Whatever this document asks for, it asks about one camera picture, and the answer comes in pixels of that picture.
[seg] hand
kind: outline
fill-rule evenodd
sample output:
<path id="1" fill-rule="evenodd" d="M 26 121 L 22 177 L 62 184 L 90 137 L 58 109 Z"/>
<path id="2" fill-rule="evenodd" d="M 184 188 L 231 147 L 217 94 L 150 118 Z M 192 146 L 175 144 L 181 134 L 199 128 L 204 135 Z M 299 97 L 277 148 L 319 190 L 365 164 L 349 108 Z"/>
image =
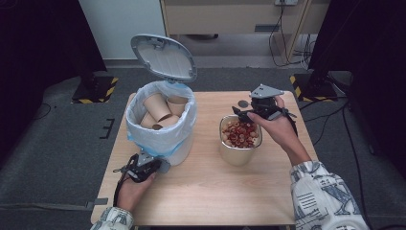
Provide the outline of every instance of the hand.
<path id="1" fill-rule="evenodd" d="M 276 96 L 275 100 L 277 101 L 278 107 L 284 107 L 284 101 L 281 97 Z M 290 122 L 284 116 L 279 116 L 273 121 L 268 121 L 255 113 L 249 112 L 247 115 L 254 123 L 263 127 L 272 139 L 281 146 L 298 139 L 292 125 L 290 125 Z"/>
<path id="2" fill-rule="evenodd" d="M 278 107 L 284 107 L 284 101 L 281 97 L 276 96 L 275 100 L 277 101 Z M 286 117 L 279 116 L 272 121 L 268 121 L 255 113 L 249 112 L 247 115 L 254 123 L 263 127 L 272 139 L 282 147 L 287 153 L 292 166 L 311 160 Z"/>
<path id="3" fill-rule="evenodd" d="M 135 183 L 127 174 L 124 178 L 122 188 L 119 191 L 117 207 L 133 214 L 135 207 L 140 202 L 144 192 L 152 184 L 155 176 L 156 172 L 150 175 L 146 181 L 143 181 L 142 183 Z"/>

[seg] plastic bag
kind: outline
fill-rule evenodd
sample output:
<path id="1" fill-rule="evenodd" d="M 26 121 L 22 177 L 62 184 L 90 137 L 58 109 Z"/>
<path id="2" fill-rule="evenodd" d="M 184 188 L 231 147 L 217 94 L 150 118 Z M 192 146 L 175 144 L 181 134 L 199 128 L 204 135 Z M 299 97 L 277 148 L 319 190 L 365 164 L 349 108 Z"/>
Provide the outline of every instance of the plastic bag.
<path id="1" fill-rule="evenodd" d="M 158 92 L 165 99 L 170 96 L 187 98 L 185 111 L 173 126 L 166 126 L 159 130 L 141 127 L 139 124 L 147 113 L 143 101 Z M 187 85 L 169 83 L 165 80 L 151 82 L 138 90 L 125 112 L 128 140 L 133 141 L 140 149 L 145 150 L 150 155 L 171 156 L 192 134 L 196 113 L 196 101 L 192 90 Z"/>

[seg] sleeve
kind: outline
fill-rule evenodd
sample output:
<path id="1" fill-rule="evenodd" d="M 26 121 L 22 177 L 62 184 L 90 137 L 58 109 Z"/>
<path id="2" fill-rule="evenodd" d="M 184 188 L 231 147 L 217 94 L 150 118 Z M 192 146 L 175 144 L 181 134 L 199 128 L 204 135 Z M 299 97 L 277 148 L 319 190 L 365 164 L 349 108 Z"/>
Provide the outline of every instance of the sleeve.
<path id="1" fill-rule="evenodd" d="M 101 214 L 90 230 L 128 230 L 132 227 L 134 219 L 132 215 L 124 209 L 109 207 Z"/>
<path id="2" fill-rule="evenodd" d="M 323 163 L 303 162 L 290 175 L 297 230 L 369 229 L 344 180 Z"/>

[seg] electrical outlet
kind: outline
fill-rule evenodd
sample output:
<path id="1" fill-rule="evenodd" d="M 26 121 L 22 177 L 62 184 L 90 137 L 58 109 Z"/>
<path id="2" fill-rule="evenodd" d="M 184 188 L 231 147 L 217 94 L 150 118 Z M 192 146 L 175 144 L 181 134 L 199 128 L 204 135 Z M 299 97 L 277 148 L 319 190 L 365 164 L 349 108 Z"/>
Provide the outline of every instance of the electrical outlet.
<path id="1" fill-rule="evenodd" d="M 298 5 L 298 0 L 275 0 L 275 5 L 281 6 L 282 4 L 285 6 L 296 6 Z"/>

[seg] wooden cabinet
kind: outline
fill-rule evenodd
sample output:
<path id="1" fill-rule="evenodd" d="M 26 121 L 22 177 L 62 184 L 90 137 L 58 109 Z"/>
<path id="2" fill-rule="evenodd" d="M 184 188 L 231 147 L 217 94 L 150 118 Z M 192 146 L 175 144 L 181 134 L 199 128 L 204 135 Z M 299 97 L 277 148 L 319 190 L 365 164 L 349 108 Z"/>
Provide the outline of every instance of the wooden cabinet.
<path id="1" fill-rule="evenodd" d="M 275 32 L 275 38 L 281 51 L 291 56 L 299 34 L 318 33 L 328 1 L 299 0 L 283 11 L 270 0 L 161 0 L 161 7 L 167 35 L 271 33 L 258 32 L 256 27 L 281 25 L 282 15 L 285 42 L 281 32 Z"/>

